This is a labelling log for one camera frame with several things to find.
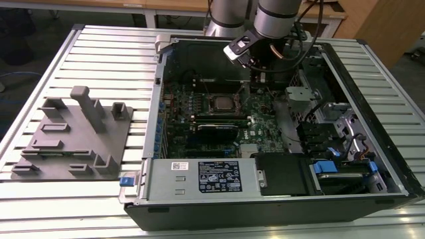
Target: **motherboard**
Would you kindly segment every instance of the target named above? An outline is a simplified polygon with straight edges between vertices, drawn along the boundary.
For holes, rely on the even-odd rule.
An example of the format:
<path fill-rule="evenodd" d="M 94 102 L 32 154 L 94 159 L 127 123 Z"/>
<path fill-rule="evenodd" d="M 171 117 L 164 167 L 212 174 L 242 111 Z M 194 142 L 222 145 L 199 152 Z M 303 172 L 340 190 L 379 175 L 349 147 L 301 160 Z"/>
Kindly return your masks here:
<path fill-rule="evenodd" d="M 168 158 L 242 158 L 284 152 L 273 108 L 279 92 L 242 83 L 235 93 L 216 93 L 214 84 L 196 82 L 202 90 L 196 84 L 166 86 Z"/>

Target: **warning label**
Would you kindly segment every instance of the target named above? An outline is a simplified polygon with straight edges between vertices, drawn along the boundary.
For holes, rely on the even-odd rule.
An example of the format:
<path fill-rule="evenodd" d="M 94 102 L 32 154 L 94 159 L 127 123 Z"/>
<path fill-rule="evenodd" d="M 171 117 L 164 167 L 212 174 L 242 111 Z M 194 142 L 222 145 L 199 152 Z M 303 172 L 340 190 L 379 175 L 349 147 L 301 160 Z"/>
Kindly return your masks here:
<path fill-rule="evenodd" d="M 200 192 L 242 192 L 238 161 L 199 162 Z"/>

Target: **white label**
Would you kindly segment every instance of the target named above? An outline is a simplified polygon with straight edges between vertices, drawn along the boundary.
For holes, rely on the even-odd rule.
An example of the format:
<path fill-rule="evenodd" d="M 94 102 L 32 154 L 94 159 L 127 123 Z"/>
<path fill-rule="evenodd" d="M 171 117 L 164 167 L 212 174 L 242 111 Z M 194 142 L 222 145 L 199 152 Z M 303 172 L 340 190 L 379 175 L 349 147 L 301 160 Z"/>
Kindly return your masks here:
<path fill-rule="evenodd" d="M 188 162 L 174 162 L 172 163 L 172 170 L 188 170 L 190 163 Z"/>
<path fill-rule="evenodd" d="M 142 7 L 142 4 L 123 4 L 124 6 Z"/>

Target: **aluminum extrusion table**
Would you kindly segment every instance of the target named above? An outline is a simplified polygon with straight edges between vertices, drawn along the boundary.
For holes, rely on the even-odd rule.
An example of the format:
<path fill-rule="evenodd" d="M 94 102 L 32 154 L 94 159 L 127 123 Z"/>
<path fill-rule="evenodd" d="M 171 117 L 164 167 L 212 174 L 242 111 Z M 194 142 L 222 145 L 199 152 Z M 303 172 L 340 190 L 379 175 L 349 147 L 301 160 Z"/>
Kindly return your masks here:
<path fill-rule="evenodd" d="M 211 231 L 144 232 L 119 203 L 120 186 L 110 182 L 14 183 L 11 169 L 43 118 L 46 97 L 70 96 L 75 85 L 108 106 L 124 101 L 135 108 L 122 172 L 139 170 L 162 33 L 200 31 L 84 26 L 72 30 L 0 144 L 0 238 L 411 238 L 425 235 L 425 201 L 385 210 L 349 223 L 256 227 Z M 425 185 L 425 117 L 367 45 L 329 42 L 373 111 Z M 72 99 L 67 104 L 76 104 Z"/>

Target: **blue latch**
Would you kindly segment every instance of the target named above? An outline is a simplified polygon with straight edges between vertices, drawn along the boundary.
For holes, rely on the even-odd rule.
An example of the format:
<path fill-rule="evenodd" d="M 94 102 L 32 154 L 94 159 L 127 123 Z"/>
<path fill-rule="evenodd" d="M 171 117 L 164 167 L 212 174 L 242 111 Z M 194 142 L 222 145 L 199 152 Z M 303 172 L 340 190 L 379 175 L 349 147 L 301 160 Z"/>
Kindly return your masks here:
<path fill-rule="evenodd" d="M 377 164 L 373 161 L 369 162 L 369 168 L 373 173 L 379 171 Z"/>
<path fill-rule="evenodd" d="M 160 102 L 160 110 L 164 110 L 164 108 L 166 108 L 166 103 Z"/>
<path fill-rule="evenodd" d="M 135 186 L 135 178 L 134 177 L 120 178 L 120 186 L 122 187 L 134 187 Z"/>
<path fill-rule="evenodd" d="M 337 173 L 337 167 L 333 161 L 319 161 L 313 164 L 313 169 L 316 173 Z"/>
<path fill-rule="evenodd" d="M 341 156 L 340 152 L 336 151 L 333 148 L 329 147 L 328 149 L 331 150 L 331 152 L 332 152 L 332 154 L 333 154 L 335 156 L 337 156 L 337 157 Z"/>

